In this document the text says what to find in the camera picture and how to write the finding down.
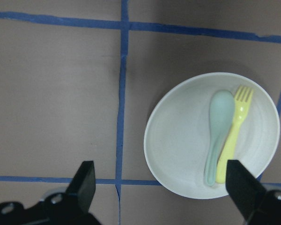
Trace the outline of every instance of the plastic cutlery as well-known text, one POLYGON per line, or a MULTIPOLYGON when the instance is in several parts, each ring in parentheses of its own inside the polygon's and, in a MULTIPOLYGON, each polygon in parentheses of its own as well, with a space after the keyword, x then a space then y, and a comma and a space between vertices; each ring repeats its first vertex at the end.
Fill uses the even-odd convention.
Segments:
POLYGON ((254 90, 246 86, 239 86, 234 96, 235 114, 226 143, 218 161, 216 182, 224 183, 226 180, 227 160, 233 159, 238 133, 242 123, 248 115, 254 90))
POLYGON ((209 106, 210 146, 204 170, 204 180, 209 186, 215 183, 216 163, 231 127, 234 109, 233 96, 227 90, 220 90, 211 98, 209 106))

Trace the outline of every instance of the screw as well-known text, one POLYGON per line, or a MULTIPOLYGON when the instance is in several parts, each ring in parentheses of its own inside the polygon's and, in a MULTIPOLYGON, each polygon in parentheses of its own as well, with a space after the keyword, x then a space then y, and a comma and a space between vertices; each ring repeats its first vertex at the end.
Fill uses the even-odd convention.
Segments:
POLYGON ((281 191, 276 191, 274 193, 274 196, 276 197, 276 199, 280 200, 281 201, 281 191))
POLYGON ((9 203, 1 210, 1 213, 5 215, 12 212, 14 209, 15 205, 13 203, 9 203))
POLYGON ((62 195, 61 194, 57 194, 51 199, 52 204, 57 204, 61 201, 62 201, 62 195))

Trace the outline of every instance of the fork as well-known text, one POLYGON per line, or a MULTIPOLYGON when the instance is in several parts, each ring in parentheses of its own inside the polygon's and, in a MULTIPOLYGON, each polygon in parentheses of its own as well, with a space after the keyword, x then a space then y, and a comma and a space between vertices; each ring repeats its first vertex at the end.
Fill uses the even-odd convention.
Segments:
POLYGON ((219 158, 217 169, 216 169, 216 178, 217 183, 225 183, 226 180, 226 169, 227 161, 233 159, 235 146, 237 143, 238 133, 242 123, 248 115, 250 109, 252 96, 254 90, 250 87, 240 85, 234 96, 235 101, 235 112, 232 121, 232 125, 227 136, 225 145, 223 147, 221 156, 219 158))

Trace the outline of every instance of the mint green spoon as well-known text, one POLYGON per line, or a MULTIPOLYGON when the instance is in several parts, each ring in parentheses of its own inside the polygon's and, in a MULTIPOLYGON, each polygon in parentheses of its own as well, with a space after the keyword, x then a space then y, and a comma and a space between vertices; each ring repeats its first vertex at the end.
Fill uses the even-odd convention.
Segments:
POLYGON ((216 164, 232 124, 235 110, 234 98, 227 90, 217 91, 209 106, 210 146, 204 170, 207 185, 215 183, 216 164))

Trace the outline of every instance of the green spoon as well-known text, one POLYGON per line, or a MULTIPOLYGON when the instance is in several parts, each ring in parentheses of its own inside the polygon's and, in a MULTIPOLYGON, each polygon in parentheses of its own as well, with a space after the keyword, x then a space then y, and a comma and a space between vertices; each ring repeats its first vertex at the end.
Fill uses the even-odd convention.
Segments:
POLYGON ((216 164, 232 124, 235 110, 234 98, 227 90, 217 91, 209 106, 210 146, 204 170, 207 185, 215 183, 216 164))

